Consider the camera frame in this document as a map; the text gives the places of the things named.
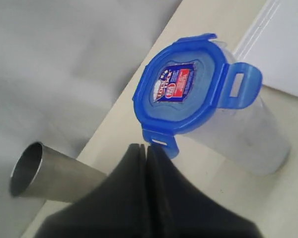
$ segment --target sticker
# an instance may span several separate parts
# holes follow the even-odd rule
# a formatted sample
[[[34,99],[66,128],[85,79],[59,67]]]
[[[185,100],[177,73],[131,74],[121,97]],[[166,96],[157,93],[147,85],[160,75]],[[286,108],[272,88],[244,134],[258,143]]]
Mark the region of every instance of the sticker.
[[[194,79],[193,63],[165,67],[153,89],[154,102],[183,102]]]

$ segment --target countertop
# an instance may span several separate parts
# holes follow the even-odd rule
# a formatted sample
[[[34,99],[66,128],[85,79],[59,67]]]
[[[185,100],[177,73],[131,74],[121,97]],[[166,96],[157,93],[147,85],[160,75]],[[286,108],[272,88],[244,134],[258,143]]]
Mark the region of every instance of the countertop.
[[[217,33],[234,51],[266,0],[184,0],[132,77],[78,160],[110,173],[130,143],[144,143],[132,96],[146,64],[180,37]],[[287,163],[275,174],[258,177],[216,152],[176,136],[176,167],[205,195],[254,221],[268,238],[298,238],[298,98],[263,87],[261,97],[292,144]],[[34,236],[44,218],[66,203],[47,201],[23,234]]]

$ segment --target blue plastic lid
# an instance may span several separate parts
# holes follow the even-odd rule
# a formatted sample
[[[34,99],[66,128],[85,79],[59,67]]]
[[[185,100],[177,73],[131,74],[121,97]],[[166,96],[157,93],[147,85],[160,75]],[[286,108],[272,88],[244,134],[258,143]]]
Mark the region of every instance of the blue plastic lid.
[[[135,91],[134,110],[144,139],[160,144],[168,156],[179,153],[174,135],[205,123],[216,108],[243,109],[256,99],[261,72],[247,63],[228,64],[209,39],[216,34],[181,38],[163,49],[145,67]],[[244,74],[237,96],[235,76]]]

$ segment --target metal cup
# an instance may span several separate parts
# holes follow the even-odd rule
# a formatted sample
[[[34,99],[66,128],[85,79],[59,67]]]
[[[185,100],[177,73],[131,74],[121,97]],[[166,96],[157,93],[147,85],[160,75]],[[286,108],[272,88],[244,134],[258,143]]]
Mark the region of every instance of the metal cup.
[[[14,166],[9,191],[12,197],[76,202],[105,178],[104,173],[35,142]]]

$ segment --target clear plastic container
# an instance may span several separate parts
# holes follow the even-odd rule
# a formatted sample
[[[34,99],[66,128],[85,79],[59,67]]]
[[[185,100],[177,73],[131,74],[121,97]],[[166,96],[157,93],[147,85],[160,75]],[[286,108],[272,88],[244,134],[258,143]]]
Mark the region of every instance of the clear plastic container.
[[[182,38],[146,67],[134,95],[144,139],[172,158],[174,135],[183,134],[257,175],[271,174],[290,144],[258,96],[262,74],[235,63],[225,43],[209,41],[214,37]]]

